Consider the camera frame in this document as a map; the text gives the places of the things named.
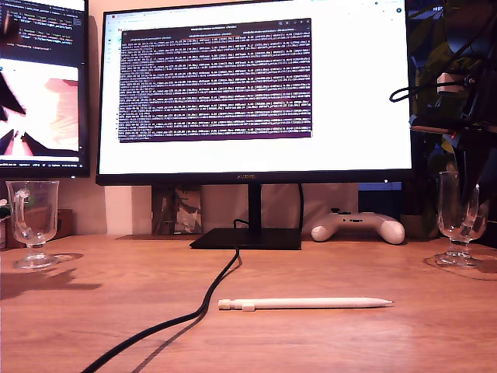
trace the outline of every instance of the game controller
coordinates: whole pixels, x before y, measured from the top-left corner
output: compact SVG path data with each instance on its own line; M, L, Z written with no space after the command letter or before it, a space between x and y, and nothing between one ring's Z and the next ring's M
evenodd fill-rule
M378 235L392 245L404 241L405 230L395 219L374 212L339 212L332 209L332 213L318 221L311 231L314 241L323 242L334 235L339 229L374 229Z

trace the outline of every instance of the white stylus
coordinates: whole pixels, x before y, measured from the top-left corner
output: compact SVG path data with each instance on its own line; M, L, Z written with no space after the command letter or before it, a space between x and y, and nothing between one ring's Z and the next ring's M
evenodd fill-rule
M393 301L379 298L266 298L221 299L219 309L370 309L392 305Z

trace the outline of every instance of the monitor screen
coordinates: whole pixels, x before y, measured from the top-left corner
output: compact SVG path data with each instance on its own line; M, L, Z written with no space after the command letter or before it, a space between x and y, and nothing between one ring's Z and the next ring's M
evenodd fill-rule
M26 115L5 109L2 177L88 176L88 2L0 1L20 22L0 49L0 71Z
M394 180L411 169L405 3L106 12L97 182Z

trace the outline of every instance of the glass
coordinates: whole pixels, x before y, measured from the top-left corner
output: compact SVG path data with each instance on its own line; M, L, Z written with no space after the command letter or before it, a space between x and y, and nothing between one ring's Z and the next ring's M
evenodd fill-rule
M469 242L479 239L487 227L488 203L479 205L477 185L464 206L460 203L458 173L440 173L438 227L449 237L450 248L436 255L438 264L476 267L478 260L468 251Z
M57 233L58 181L7 181L14 238L25 243L26 257L15 268L36 269L58 262L45 253L45 243Z

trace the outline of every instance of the black cable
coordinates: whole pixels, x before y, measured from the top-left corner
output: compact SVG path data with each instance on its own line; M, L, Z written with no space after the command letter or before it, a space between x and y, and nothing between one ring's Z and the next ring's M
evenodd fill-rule
M437 80L438 77L441 74L443 74L450 67L450 65L454 61L456 61L456 59L458 59L459 56L461 56L463 54L463 52L465 50L467 50L474 43L474 41L477 40L481 36L481 34L487 29L487 27L490 25L490 23L493 21L493 19L495 18L496 15L497 15L497 6L494 8L494 11L492 12L492 14L487 18L487 20L485 21L485 23L481 27L481 29L477 33L475 33L473 35L473 37L465 45L463 45L461 48L459 48L459 50L457 52L455 52L451 58L449 58L449 61L447 61L445 63L445 65L435 75L433 75L432 78L428 79L427 83L425 83L424 85L420 85L418 87L406 87L403 89L398 89L397 91L393 92L390 95L390 101L392 101L393 103L397 103L399 101L402 101L403 99L407 99L409 97L414 96L415 94L421 92L423 89L432 88L433 86L434 87L443 86L443 85L431 85L431 83L433 81ZM407 95L399 97L398 99L394 99L394 96L396 94L398 94L400 92L404 92L404 91L409 91L409 93Z
M184 315L177 317L175 319L171 319L169 321L161 322L160 324L153 326L151 328L148 328L146 330L143 330L134 336L128 338L124 342L121 342L111 350L105 352L104 355L99 357L97 360L95 360L93 363L91 363L82 373L93 373L94 371L97 371L100 369L107 361L118 355L118 353L126 350L128 347L132 346L139 340L143 340L145 337L150 336L151 334L157 333L158 331L164 330L166 328L169 328L170 326L178 325L182 322L186 322L192 319L195 319L196 317L199 317L202 315L203 312L206 312L209 309L209 302L212 297L212 294L214 293L215 288L219 285L221 280L223 279L224 275L226 272L228 272L229 268L233 265L233 263L236 261L237 258L240 257L240 249L236 247L236 254L233 256L233 259L230 260L228 265L217 275L216 279L213 281L213 283L209 286L209 289L207 290L207 293L205 294L205 297L203 298L202 305L195 311L190 313L189 315Z
M301 213L300 213L300 219L298 222L298 228L301 230L304 228L304 189L302 188L302 184L298 184L298 193L301 196Z
M395 92L393 92L390 96L390 101L393 103L397 103L398 101L402 101L403 99L407 99L408 97L415 95L416 93L419 93L419 91L427 88L437 88L437 87L447 87L449 85L460 85L462 86L464 84L464 80L458 80L457 82L444 82L444 83L438 83L438 84L432 84L432 85L424 85L423 87L405 87L401 89L397 89ZM400 92L404 91L409 91L409 93L403 97L400 97L398 99L392 99L393 96L397 95Z
M236 223L242 223L242 224L249 225L249 222L248 222L248 221L246 221L246 220L235 219L235 220L233 221L233 228L235 228L235 229L237 228Z

